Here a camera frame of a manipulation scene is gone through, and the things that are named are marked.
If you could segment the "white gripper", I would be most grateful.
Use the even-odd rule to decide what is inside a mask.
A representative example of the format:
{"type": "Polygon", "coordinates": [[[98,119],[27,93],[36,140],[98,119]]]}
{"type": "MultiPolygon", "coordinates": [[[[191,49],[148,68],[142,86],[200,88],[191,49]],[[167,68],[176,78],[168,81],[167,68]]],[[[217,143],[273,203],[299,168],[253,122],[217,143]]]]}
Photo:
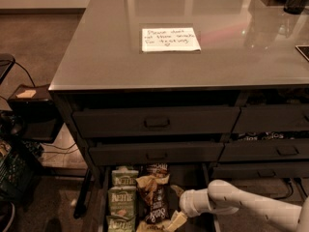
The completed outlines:
{"type": "Polygon", "coordinates": [[[187,217],[195,218],[212,211],[209,193],[206,188],[186,191],[177,185],[171,185],[170,188],[180,198],[181,212],[174,212],[169,224],[165,226],[164,232],[175,232],[186,223],[187,217]]]}

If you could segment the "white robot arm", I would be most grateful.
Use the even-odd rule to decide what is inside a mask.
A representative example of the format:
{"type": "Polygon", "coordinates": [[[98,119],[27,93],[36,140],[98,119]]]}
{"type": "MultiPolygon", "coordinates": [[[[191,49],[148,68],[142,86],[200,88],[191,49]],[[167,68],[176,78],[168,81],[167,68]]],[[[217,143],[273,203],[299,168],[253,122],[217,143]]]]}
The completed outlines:
{"type": "Polygon", "coordinates": [[[189,218],[204,213],[229,215],[239,209],[251,212],[282,232],[309,232],[309,199],[297,206],[241,190],[223,180],[211,181],[203,189],[183,190],[176,185],[171,188],[179,197],[181,210],[174,212],[165,232],[175,232],[189,218]]]}

